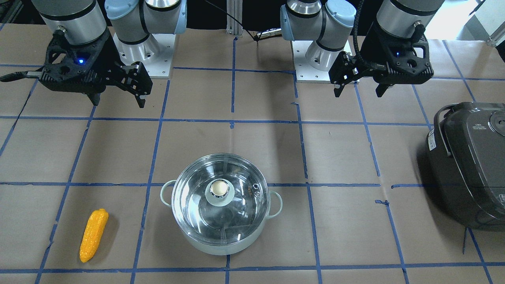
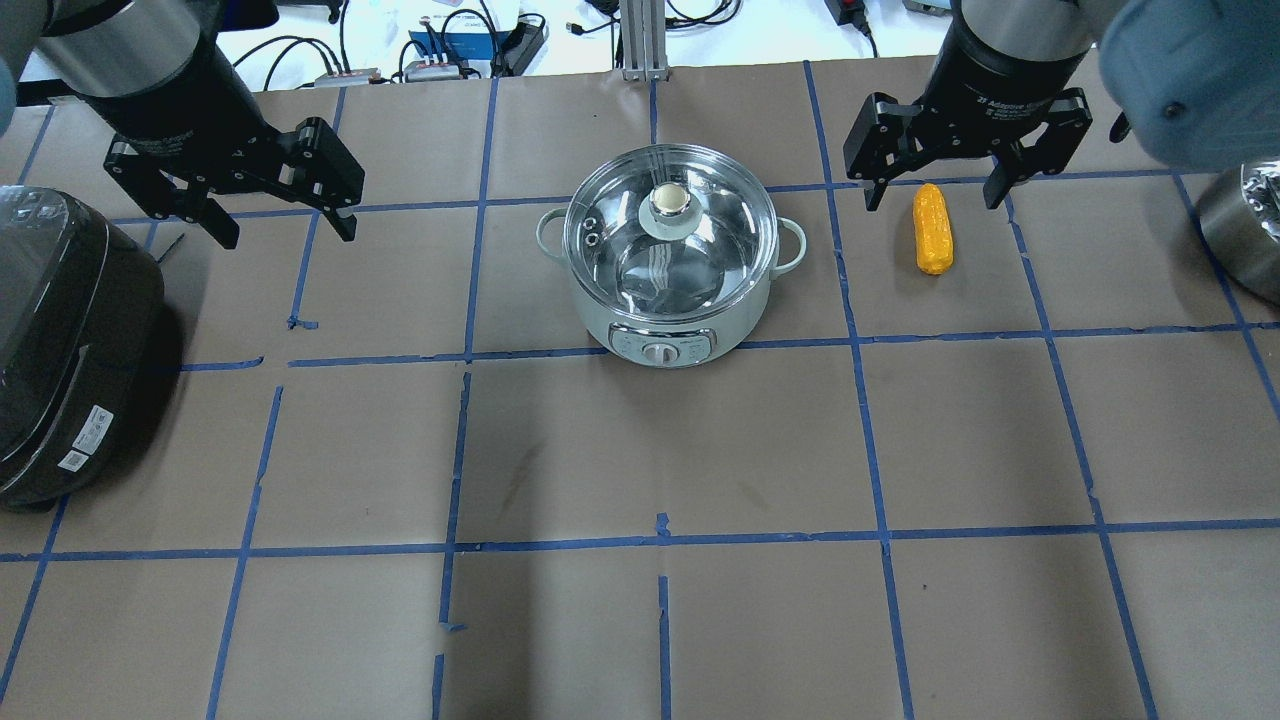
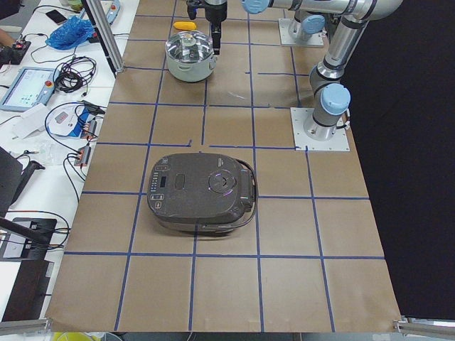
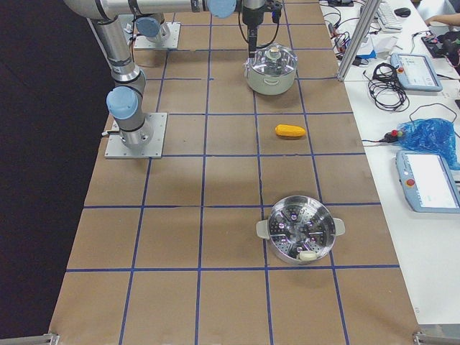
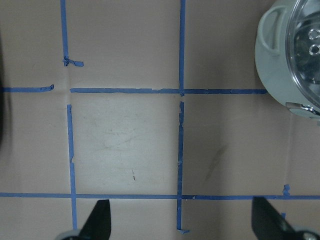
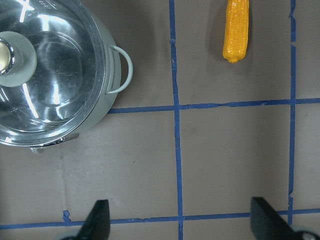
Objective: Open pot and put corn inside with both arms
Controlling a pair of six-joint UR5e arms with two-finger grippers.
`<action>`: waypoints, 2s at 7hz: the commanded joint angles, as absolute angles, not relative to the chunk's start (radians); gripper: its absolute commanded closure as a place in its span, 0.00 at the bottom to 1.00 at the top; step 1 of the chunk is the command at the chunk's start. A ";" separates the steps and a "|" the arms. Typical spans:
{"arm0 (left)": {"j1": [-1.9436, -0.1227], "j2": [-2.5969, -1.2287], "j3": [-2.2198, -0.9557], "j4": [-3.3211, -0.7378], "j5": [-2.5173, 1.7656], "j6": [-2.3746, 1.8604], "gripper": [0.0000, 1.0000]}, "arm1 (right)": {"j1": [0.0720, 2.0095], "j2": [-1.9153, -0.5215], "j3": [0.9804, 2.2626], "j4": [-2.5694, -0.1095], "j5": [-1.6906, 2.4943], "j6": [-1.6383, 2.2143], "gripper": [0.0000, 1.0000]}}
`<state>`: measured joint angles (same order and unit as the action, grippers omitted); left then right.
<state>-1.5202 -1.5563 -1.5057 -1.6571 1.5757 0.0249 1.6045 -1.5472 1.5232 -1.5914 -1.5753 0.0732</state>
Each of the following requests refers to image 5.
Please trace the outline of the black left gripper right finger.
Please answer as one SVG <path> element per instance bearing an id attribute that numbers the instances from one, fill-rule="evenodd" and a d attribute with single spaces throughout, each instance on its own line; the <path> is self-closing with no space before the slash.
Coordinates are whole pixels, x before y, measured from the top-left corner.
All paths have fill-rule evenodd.
<path id="1" fill-rule="evenodd" d="M 264 198 L 254 197 L 251 228 L 258 240 L 299 240 L 300 234 Z"/>

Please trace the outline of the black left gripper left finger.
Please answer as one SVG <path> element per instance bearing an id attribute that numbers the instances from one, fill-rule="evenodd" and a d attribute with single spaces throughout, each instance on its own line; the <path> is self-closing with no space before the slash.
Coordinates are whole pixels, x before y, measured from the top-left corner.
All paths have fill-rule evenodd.
<path id="1" fill-rule="evenodd" d="M 77 237 L 80 240 L 108 240 L 110 236 L 110 201 L 98 200 Z"/>

